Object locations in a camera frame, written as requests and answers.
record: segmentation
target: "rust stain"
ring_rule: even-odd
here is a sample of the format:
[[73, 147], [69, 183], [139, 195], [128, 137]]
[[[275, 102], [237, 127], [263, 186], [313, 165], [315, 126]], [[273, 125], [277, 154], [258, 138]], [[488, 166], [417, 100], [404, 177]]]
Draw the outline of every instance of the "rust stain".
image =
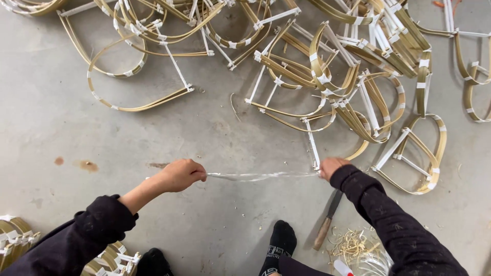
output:
[[170, 163], [149, 163], [148, 165], [151, 167], [165, 168], [168, 164]]
[[82, 160], [79, 162], [79, 167], [81, 169], [84, 169], [88, 171], [89, 173], [91, 172], [97, 172], [99, 170], [99, 167], [97, 166], [96, 163], [91, 162], [90, 160]]
[[63, 163], [65, 163], [65, 160], [63, 160], [63, 157], [58, 156], [58, 157], [55, 159], [55, 164], [56, 164], [56, 165], [61, 166], [61, 165], [63, 165]]

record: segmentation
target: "person's left hand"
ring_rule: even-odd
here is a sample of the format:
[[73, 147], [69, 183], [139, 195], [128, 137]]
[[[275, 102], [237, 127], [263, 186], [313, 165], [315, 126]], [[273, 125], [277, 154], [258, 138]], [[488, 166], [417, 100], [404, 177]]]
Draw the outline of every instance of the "person's left hand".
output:
[[179, 159], [163, 168], [159, 173], [147, 179], [160, 193], [182, 192], [194, 182], [206, 181], [206, 170], [192, 159]]

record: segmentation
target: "knife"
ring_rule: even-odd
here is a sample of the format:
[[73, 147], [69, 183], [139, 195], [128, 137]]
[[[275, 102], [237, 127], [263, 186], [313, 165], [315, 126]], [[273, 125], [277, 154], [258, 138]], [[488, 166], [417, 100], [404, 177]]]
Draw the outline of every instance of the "knife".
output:
[[329, 232], [329, 228], [331, 226], [332, 216], [334, 216], [334, 213], [339, 205], [339, 201], [341, 201], [341, 198], [343, 197], [343, 192], [338, 189], [332, 193], [334, 194], [334, 197], [332, 198], [329, 209], [327, 210], [327, 216], [319, 229], [319, 233], [317, 233], [317, 238], [315, 238], [314, 246], [312, 247], [317, 251], [319, 251], [322, 243], [324, 243], [324, 240], [326, 239], [327, 233]]

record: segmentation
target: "black sleeve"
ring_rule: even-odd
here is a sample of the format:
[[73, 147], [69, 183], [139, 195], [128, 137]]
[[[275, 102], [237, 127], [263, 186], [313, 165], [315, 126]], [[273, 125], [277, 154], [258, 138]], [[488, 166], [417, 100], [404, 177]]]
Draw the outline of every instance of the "black sleeve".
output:
[[391, 275], [468, 275], [435, 236], [385, 194], [377, 179], [345, 165], [334, 172], [330, 183], [377, 231], [394, 261]]
[[1, 276], [80, 276], [83, 267], [108, 244], [125, 238], [135, 226], [132, 215], [117, 199], [100, 196], [84, 212], [47, 234]]

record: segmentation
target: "sock logo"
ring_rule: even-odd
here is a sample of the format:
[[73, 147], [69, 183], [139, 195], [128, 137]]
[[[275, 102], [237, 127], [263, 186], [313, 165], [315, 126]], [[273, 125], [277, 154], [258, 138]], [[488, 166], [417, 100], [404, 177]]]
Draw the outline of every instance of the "sock logo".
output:
[[266, 257], [274, 257], [276, 259], [279, 259], [279, 257], [285, 254], [287, 257], [291, 257], [291, 255], [283, 250], [283, 248], [275, 247], [275, 246], [270, 246], [268, 249], [268, 254], [266, 254]]
[[273, 274], [273, 273], [275, 273], [275, 272], [278, 272], [278, 269], [276, 269], [276, 268], [268, 268], [268, 269], [266, 269], [266, 271], [264, 271], [264, 272], [261, 274], [261, 276], [268, 276], [268, 275], [271, 275], [271, 274]]

